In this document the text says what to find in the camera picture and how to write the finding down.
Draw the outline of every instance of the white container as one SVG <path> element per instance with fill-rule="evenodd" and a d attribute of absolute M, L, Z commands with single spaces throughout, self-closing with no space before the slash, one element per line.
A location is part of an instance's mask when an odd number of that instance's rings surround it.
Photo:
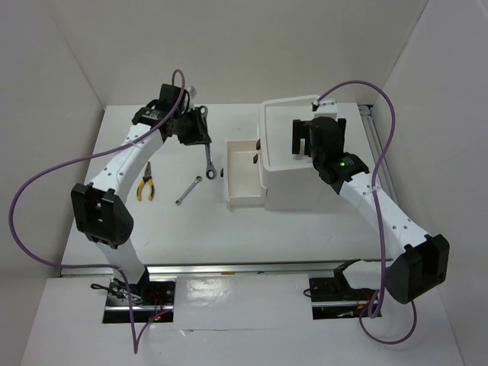
<path fill-rule="evenodd" d="M 337 117 L 335 100 L 312 111 L 318 95 L 265 101 L 261 104 L 256 140 L 227 141 L 224 169 L 227 208 L 265 206 L 266 210 L 311 210 L 325 191 L 312 159 L 291 153 L 294 120 Z M 260 141 L 261 149 L 256 149 Z M 258 162 L 253 162 L 258 154 Z"/>

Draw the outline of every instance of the pliers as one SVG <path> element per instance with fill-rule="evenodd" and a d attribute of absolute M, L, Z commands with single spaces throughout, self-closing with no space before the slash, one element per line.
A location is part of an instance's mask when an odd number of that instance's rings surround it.
<path fill-rule="evenodd" d="M 149 193 L 149 200 L 152 201 L 154 197 L 154 184 L 153 184 L 153 176 L 151 175 L 151 163 L 147 162 L 146 165 L 146 170 L 144 171 L 143 175 L 143 180 L 140 181 L 139 187 L 137 188 L 137 200 L 142 201 L 142 193 L 143 193 L 143 188 L 146 183 L 149 184 L 149 188 L 151 189 L 151 192 Z"/>

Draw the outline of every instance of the wrench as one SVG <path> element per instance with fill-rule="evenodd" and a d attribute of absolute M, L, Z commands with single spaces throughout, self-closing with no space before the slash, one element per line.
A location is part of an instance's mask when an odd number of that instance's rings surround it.
<path fill-rule="evenodd" d="M 204 120 L 205 127 L 207 127 L 207 114 L 208 114 L 208 109 L 204 105 L 200 107 L 200 113 L 202 116 L 202 119 Z M 210 151 L 210 144 L 206 143 L 205 144 L 205 156 L 207 158 L 207 170 L 205 171 L 205 175 L 209 179 L 214 179 L 217 176 L 217 170 L 214 167 L 214 163 L 212 162 L 212 152 Z"/>
<path fill-rule="evenodd" d="M 175 202 L 176 206 L 179 206 L 183 202 L 185 197 L 188 196 L 191 190 L 195 188 L 195 185 L 197 185 L 200 182 L 201 182 L 201 176 L 198 175 L 193 181 L 193 183 L 190 184 L 190 187 L 186 188 L 186 191 L 181 195 L 181 197 L 178 200 L 176 200 Z"/>

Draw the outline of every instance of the robotic arm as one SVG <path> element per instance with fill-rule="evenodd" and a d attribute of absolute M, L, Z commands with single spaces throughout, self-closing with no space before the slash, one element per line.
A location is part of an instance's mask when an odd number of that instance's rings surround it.
<path fill-rule="evenodd" d="M 398 302 L 408 303 L 444 282 L 448 266 L 448 241 L 442 235 L 432 237 L 416 225 L 380 185 L 373 186 L 372 174 L 361 159 L 344 152 L 345 119 L 336 120 L 326 101 L 314 105 L 314 111 L 313 120 L 294 121 L 292 153 L 300 153 L 300 140 L 304 139 L 304 152 L 312 158 L 313 167 L 320 178 L 358 208 L 373 228 L 379 230 L 373 197 L 373 191 L 376 191 L 383 216 L 387 252 L 393 259 L 387 268 L 388 292 Z M 350 283 L 351 287 L 366 287 L 365 275 L 376 276 L 376 283 L 379 283 L 379 268 L 374 263 L 354 263 L 343 269 L 348 282 L 353 282 L 352 279 L 358 282 L 356 286 Z"/>
<path fill-rule="evenodd" d="M 87 185 L 77 184 L 71 192 L 77 229 L 95 243 L 108 263 L 124 270 L 135 294 L 144 292 L 149 283 L 149 272 L 137 258 L 130 241 L 133 218 L 125 202 L 133 183 L 149 158 L 172 135 L 177 135 L 180 143 L 186 146 L 205 145 L 207 154 L 210 153 L 207 109 L 194 107 L 192 98 L 196 93 L 192 87 L 185 90 L 186 98 L 159 132 L 137 144 L 132 143 L 168 114 L 180 91 L 179 87 L 163 84 L 159 99 L 141 108 L 132 119 L 133 125 L 123 142 L 132 146 L 117 153 Z"/>

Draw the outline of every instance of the yellow handle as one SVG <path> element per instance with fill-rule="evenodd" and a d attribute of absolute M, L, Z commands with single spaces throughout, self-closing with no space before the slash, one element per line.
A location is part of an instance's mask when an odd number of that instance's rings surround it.
<path fill-rule="evenodd" d="M 137 200 L 138 201 L 143 200 L 143 196 L 141 194 L 143 193 L 144 185 L 145 185 L 144 181 L 140 181 L 139 187 L 137 187 Z"/>
<path fill-rule="evenodd" d="M 151 188 L 151 192 L 149 193 L 149 200 L 150 200 L 150 201 L 152 201 L 152 200 L 153 200 L 153 198 L 154 198 L 154 193 L 155 193 L 155 192 L 154 192 L 154 184 L 153 184 L 153 179 L 152 179 L 152 178 L 150 178 L 150 179 L 148 180 L 148 183 L 149 183 L 149 188 Z"/>

